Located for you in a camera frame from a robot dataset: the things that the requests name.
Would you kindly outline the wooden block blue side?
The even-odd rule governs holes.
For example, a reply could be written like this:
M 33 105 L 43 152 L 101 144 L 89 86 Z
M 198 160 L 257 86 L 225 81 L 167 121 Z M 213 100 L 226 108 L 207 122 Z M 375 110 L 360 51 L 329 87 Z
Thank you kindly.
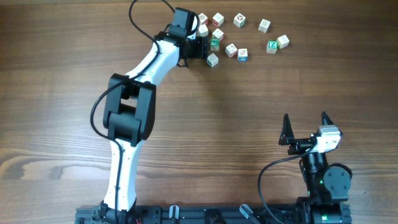
M 238 50 L 238 60 L 240 62 L 246 62 L 248 60 L 248 50 L 247 49 L 239 49 Z

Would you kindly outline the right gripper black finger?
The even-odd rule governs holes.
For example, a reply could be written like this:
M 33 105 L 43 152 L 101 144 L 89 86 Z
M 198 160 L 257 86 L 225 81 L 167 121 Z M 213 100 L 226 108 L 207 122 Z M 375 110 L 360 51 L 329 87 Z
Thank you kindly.
M 330 119 L 330 117 L 327 115 L 327 113 L 325 111 L 322 112 L 321 117 L 322 117 L 322 125 L 323 126 L 334 125 L 334 122 Z
M 279 145 L 291 145 L 295 143 L 294 133 L 291 127 L 290 118 L 288 114 L 284 115 L 282 131 L 279 138 Z

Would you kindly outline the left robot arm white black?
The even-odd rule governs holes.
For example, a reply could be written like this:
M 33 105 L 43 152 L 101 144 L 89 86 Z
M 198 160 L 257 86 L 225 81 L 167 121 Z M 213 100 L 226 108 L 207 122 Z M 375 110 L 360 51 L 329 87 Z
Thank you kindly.
M 143 61 L 125 75 L 113 74 L 105 99 L 104 138 L 111 143 L 109 187 L 99 206 L 101 223 L 140 223 L 135 211 L 136 175 L 141 148 L 155 121 L 156 89 L 180 60 L 205 59 L 208 38 L 198 37 L 198 15 L 175 8 L 174 19 L 165 31 L 151 38 L 152 48 Z

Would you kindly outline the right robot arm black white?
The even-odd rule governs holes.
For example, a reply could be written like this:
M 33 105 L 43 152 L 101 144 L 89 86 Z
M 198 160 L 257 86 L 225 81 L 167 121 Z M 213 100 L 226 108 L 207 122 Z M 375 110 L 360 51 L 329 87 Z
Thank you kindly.
M 345 202 L 353 173 L 343 164 L 329 164 L 326 154 L 338 148 L 341 130 L 322 113 L 322 125 L 309 138 L 296 138 L 289 116 L 284 115 L 279 145 L 289 146 L 288 155 L 300 156 L 300 171 L 308 196 L 296 202 L 295 223 L 347 224 L 353 220 Z

